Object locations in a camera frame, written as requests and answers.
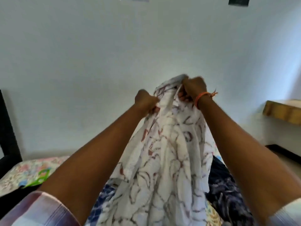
hand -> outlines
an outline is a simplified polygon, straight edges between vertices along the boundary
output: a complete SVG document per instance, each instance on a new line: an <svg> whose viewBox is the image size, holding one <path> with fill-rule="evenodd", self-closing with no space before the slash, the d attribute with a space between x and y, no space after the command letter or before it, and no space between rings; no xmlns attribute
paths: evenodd
<svg viewBox="0 0 301 226"><path fill-rule="evenodd" d="M157 113L160 108L156 107L156 103L159 102L159 98L149 95L149 93L141 89L138 91L135 97L135 106L141 111L143 117L149 113Z"/></svg>
<svg viewBox="0 0 301 226"><path fill-rule="evenodd" d="M178 93L180 101L192 102L200 93L207 92L206 83L202 77L184 78L182 84Z"/></svg>

fabric fold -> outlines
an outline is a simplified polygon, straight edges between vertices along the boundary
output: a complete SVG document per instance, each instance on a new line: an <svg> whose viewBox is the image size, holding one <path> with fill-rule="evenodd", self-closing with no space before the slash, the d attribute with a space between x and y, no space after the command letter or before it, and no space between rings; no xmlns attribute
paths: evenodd
<svg viewBox="0 0 301 226"><path fill-rule="evenodd" d="M145 118L108 184L118 185L97 225L205 225L205 192L216 148L201 112L179 101L185 75L162 83L160 112Z"/></svg>

person's left hand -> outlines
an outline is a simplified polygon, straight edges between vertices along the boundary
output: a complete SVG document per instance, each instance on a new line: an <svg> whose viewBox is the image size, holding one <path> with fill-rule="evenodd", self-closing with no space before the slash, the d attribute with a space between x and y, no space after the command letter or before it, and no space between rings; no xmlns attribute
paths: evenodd
<svg viewBox="0 0 301 226"><path fill-rule="evenodd" d="M143 117L149 113L157 113L160 108L156 107L159 98L151 96L146 90L141 89L135 97L135 106L141 111Z"/></svg>

orange thread wristband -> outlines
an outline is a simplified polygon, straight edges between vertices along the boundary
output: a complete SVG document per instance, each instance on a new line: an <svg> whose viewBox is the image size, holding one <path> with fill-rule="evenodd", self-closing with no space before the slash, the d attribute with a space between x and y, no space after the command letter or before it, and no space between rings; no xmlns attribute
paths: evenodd
<svg viewBox="0 0 301 226"><path fill-rule="evenodd" d="M199 109L198 108L198 101L199 101L199 99L202 97L202 96L204 96L204 95L210 95L210 97L214 97L215 95L217 95L218 94L218 92L216 92L216 90L213 92L213 93L209 93L209 92L203 92L203 93L200 93L196 98L195 98L195 101L194 101L194 106L197 108L197 109Z"/></svg>

forearm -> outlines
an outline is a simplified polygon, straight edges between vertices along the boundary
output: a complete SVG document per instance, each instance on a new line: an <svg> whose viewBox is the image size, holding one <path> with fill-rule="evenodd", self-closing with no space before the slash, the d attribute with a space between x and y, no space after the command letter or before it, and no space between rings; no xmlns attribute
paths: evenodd
<svg viewBox="0 0 301 226"><path fill-rule="evenodd" d="M201 97L198 107L257 220L263 224L282 206L301 197L300 180L275 154L228 117L209 96Z"/></svg>
<svg viewBox="0 0 301 226"><path fill-rule="evenodd" d="M40 190L58 198L83 225L142 118L132 106L66 160Z"/></svg>

